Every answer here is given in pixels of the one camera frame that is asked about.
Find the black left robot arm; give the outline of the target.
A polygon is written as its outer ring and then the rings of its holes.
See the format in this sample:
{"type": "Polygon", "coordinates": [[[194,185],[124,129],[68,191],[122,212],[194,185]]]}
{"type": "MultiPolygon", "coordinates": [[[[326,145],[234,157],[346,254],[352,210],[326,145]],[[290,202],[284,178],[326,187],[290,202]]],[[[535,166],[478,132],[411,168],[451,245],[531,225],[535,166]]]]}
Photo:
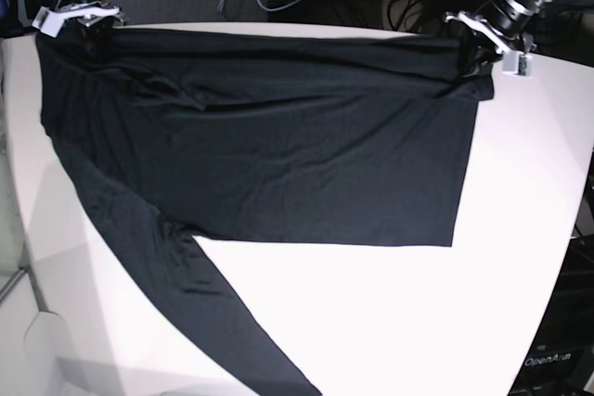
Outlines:
{"type": "Polygon", "coordinates": [[[500,62],[505,74],[527,77],[532,70],[533,35],[526,30],[543,6],[554,0],[484,0],[473,12],[446,12],[444,22],[458,22],[471,33],[464,57],[466,77],[500,62]]]}

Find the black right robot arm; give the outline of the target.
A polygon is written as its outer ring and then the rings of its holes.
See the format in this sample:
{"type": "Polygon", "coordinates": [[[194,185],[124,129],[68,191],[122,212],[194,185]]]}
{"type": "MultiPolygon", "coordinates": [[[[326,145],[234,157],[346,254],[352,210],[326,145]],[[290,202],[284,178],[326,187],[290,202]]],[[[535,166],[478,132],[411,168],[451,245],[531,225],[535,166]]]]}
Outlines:
{"type": "Polygon", "coordinates": [[[40,33],[56,38],[65,28],[72,28],[80,37],[83,48],[95,57],[100,46],[107,42],[110,30],[126,17],[114,0],[54,0],[41,6],[32,20],[40,33]]]}

